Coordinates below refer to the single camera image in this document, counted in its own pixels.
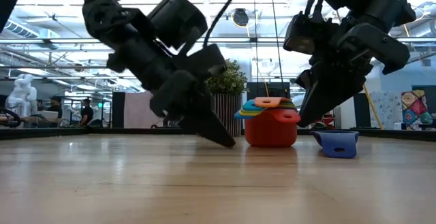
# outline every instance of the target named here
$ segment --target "potted plant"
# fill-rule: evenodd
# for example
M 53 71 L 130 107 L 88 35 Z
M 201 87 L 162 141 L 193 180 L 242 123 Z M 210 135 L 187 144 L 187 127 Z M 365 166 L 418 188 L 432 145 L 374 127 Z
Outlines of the potted plant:
M 248 91 L 245 86 L 247 78 L 237 61 L 227 59 L 225 64 L 225 71 L 209 78 L 206 83 L 213 95 L 213 109 L 218 118 L 231 136 L 240 136 L 242 123 L 234 118 L 234 114 L 242 106 L 242 93 Z

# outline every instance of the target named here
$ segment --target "wooden surface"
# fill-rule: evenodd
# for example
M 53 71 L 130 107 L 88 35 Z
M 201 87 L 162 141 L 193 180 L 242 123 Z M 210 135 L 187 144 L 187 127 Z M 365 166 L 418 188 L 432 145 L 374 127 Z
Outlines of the wooden surface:
M 435 223 L 436 143 L 361 137 L 357 159 L 193 136 L 0 143 L 0 223 Z

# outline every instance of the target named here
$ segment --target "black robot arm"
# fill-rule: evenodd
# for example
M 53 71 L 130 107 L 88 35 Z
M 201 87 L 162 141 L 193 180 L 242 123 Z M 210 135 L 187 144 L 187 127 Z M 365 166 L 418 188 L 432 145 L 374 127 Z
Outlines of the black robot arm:
M 201 11 L 188 0 L 162 0 L 148 15 L 121 7 L 118 0 L 84 0 L 87 31 L 113 48 L 107 66 L 128 69 L 153 94 L 151 110 L 180 120 L 179 125 L 216 143 L 235 141 L 211 110 L 211 94 L 204 81 L 225 69 L 216 44 L 187 56 L 208 29 Z M 181 49 L 172 54 L 168 49 Z
M 325 1 L 334 10 L 349 9 L 339 24 L 322 17 Z M 375 57 L 384 64 L 383 74 L 402 69 L 410 54 L 388 33 L 391 28 L 416 20 L 407 0 L 308 0 L 305 12 L 295 15 L 283 48 L 310 54 L 311 69 L 296 83 L 306 89 L 299 125 L 306 127 L 359 93 L 372 70 Z

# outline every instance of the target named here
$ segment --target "colorful stacking toy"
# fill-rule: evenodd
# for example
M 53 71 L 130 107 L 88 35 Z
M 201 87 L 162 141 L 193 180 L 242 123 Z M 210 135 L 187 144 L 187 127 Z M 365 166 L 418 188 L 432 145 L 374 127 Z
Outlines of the colorful stacking toy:
M 245 139 L 252 146 L 287 147 L 296 141 L 296 123 L 300 116 L 289 99 L 258 97 L 249 100 L 235 118 L 244 119 Z
M 312 131 L 322 152 L 327 157 L 352 159 L 357 155 L 357 139 L 359 132 L 356 131 Z

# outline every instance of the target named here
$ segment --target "plant pot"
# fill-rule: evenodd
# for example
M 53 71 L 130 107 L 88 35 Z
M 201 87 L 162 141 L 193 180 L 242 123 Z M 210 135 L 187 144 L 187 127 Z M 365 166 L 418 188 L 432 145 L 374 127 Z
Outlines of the plant pot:
M 214 94 L 212 109 L 231 136 L 240 136 L 242 121 L 234 118 L 234 114 L 242 106 L 242 95 Z

